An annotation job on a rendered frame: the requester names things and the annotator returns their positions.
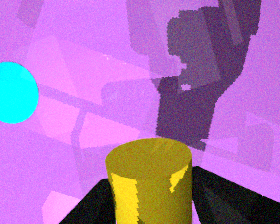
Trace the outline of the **yellow cylinder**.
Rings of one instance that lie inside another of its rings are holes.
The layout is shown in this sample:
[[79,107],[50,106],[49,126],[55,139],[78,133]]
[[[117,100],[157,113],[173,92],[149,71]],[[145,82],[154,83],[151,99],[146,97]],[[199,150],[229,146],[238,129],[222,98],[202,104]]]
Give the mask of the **yellow cylinder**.
[[117,145],[105,156],[117,224],[192,224],[192,152],[167,137]]

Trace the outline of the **cyan circle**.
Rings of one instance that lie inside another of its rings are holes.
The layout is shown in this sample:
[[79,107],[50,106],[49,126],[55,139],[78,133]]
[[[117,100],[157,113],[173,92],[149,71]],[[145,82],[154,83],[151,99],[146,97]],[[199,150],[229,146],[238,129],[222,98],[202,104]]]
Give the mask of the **cyan circle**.
[[0,63],[0,121],[22,123],[38,105],[39,91],[34,76],[23,65]]

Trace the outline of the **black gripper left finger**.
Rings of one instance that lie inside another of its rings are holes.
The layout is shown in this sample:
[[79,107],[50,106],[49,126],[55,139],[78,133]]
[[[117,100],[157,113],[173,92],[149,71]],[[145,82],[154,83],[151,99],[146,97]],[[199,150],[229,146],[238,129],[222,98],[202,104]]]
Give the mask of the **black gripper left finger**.
[[89,189],[71,212],[59,224],[116,224],[116,209],[113,202],[112,186],[108,179]]

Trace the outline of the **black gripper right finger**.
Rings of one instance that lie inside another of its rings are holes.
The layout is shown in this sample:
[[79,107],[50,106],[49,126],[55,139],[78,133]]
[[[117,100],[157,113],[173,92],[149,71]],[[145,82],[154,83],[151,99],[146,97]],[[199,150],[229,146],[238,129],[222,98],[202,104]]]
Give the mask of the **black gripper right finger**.
[[280,224],[280,202],[193,167],[192,198],[200,224]]

